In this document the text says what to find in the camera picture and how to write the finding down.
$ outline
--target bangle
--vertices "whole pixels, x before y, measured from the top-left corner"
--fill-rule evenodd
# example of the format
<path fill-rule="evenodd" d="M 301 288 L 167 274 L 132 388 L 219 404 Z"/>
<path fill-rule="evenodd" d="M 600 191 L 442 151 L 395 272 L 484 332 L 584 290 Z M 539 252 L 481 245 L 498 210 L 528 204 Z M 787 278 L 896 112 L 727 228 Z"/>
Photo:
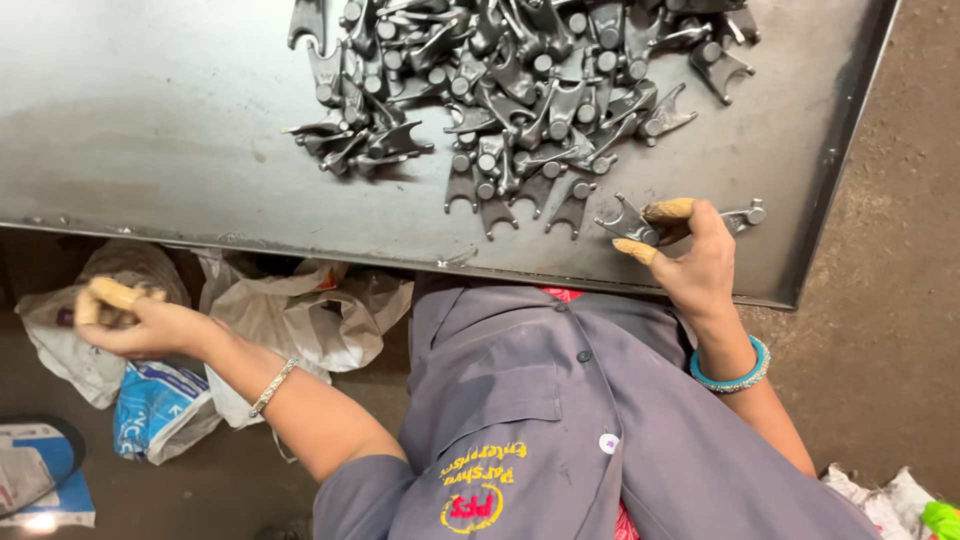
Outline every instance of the bangle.
<path fill-rule="evenodd" d="M 763 379 L 763 376 L 767 374 L 767 368 L 770 367 L 770 350 L 767 349 L 767 346 L 759 339 L 756 339 L 752 335 L 749 337 L 750 344 L 754 346 L 754 350 L 756 351 L 756 366 L 754 366 L 754 369 L 747 375 L 744 375 L 740 379 L 727 382 L 707 379 L 700 371 L 699 349 L 694 351 L 693 356 L 690 357 L 690 375 L 692 375 L 697 382 L 713 392 L 738 392 L 757 384 Z"/>
<path fill-rule="evenodd" d="M 283 367 L 280 369 L 280 372 L 276 374 L 276 377 L 270 381 L 270 385 L 267 386 L 267 389 L 260 394 L 260 399 L 256 400 L 256 403 L 251 407 L 251 418 L 256 418 L 260 414 L 260 411 L 263 410 L 263 407 L 267 406 L 267 402 L 270 401 L 270 398 L 273 398 L 276 389 L 280 386 L 280 383 L 283 382 L 288 375 L 290 375 L 290 372 L 293 371 L 295 365 L 297 365 L 296 358 L 290 358 L 287 360 L 287 363 L 283 365 Z"/>

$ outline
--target metal table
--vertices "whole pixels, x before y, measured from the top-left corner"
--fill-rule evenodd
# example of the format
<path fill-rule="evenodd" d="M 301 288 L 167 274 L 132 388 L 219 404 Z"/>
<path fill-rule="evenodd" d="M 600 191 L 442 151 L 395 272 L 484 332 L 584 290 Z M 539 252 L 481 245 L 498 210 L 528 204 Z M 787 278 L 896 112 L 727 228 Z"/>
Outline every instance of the metal table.
<path fill-rule="evenodd" d="M 437 150 L 373 182 L 321 173 L 280 134 L 324 115 L 303 45 L 285 46 L 292 2 L 6 2 L 0 224 L 657 292 L 590 223 L 616 214 L 616 191 L 638 206 L 686 196 L 731 209 L 758 197 L 768 217 L 738 237 L 734 292 L 796 308 L 897 4 L 755 0 L 763 41 L 733 52 L 757 74 L 731 83 L 732 107 L 685 56 L 652 62 L 661 92 L 687 82 L 678 105 L 700 117 L 656 148 L 618 146 L 576 241 L 566 225 L 543 231 L 571 171 L 544 217 L 517 202 L 520 229 L 499 224 L 490 242 L 468 203 L 444 214 L 454 139 L 443 108 L 410 114 Z"/>

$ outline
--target brown floor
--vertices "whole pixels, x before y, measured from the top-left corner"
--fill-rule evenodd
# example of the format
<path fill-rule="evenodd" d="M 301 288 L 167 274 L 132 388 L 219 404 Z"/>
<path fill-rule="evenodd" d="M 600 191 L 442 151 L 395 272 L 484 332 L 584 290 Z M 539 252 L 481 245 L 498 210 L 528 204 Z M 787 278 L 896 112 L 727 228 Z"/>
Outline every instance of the brown floor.
<path fill-rule="evenodd" d="M 960 380 L 960 9 L 948 5 L 902 4 L 800 312 L 743 314 L 774 353 L 772 379 L 819 468 L 838 461 L 875 485 L 909 465 L 960 502 L 960 398 L 951 391 Z M 44 238 L 3 235 L 20 293 L 68 283 L 79 267 L 45 261 L 90 247 Z M 370 367 L 335 384 L 396 432 L 407 404 L 405 322 L 387 341 Z M 43 368 L 7 311 L 0 364 L 0 413 L 56 413 L 87 439 L 97 528 L 55 538 L 252 538 L 309 511 L 316 485 L 279 458 L 262 425 L 221 426 L 159 467 L 132 463 L 113 454 L 111 411 Z"/>

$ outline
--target green object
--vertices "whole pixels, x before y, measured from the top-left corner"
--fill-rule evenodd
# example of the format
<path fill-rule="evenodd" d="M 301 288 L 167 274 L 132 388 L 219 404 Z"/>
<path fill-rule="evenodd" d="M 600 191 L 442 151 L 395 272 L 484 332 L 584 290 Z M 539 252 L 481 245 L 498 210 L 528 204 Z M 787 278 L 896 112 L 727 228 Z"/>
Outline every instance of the green object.
<path fill-rule="evenodd" d="M 960 510 L 950 504 L 931 501 L 920 517 L 940 540 L 960 540 Z"/>

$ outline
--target gold bangle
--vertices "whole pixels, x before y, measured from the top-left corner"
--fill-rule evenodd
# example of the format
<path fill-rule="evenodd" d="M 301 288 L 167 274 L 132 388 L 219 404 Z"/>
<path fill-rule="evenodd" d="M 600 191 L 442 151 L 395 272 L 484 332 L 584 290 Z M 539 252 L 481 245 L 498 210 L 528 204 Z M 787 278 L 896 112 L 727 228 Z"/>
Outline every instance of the gold bangle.
<path fill-rule="evenodd" d="M 287 376 L 290 375 L 290 372 L 293 371 L 295 365 L 297 365 L 296 358 L 290 358 L 287 360 L 287 363 L 283 365 L 283 368 L 281 368 L 280 372 L 276 374 L 276 377 L 270 381 L 270 385 L 267 386 L 267 389 L 260 394 L 260 399 L 256 400 L 256 403 L 251 407 L 251 418 L 256 418 L 259 416 L 260 411 L 263 410 L 263 407 L 267 406 L 267 402 L 270 401 L 270 398 L 273 398 L 276 389 L 287 378 Z"/>

